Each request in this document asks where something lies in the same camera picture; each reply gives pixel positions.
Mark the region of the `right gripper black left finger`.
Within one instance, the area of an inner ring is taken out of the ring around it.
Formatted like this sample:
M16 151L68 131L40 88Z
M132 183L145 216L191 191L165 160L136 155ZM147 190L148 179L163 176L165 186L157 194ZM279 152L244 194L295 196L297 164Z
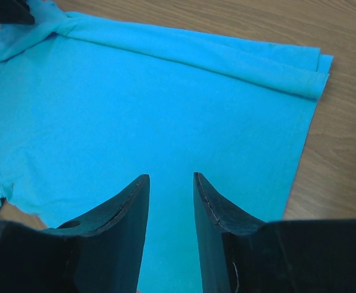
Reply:
M150 178L57 228L0 220L0 292L135 292Z

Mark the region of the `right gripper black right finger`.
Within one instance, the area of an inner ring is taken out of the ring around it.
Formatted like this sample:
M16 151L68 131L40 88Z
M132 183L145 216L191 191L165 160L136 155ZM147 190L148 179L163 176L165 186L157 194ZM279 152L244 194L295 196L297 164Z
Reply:
M356 219L263 222L194 174L204 292L356 292Z

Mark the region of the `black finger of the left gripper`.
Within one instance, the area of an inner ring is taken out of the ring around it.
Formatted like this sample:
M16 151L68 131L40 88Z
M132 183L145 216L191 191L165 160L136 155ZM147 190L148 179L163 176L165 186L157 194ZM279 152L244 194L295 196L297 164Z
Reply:
M34 24L35 18L24 0L0 0L0 24Z

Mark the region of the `turquoise t shirt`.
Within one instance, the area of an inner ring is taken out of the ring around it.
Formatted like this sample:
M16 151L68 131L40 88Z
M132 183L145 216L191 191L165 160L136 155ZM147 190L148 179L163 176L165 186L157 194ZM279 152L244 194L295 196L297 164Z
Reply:
M56 228L147 174L140 290L201 292L194 173L280 220L333 57L29 7L0 27L0 205Z

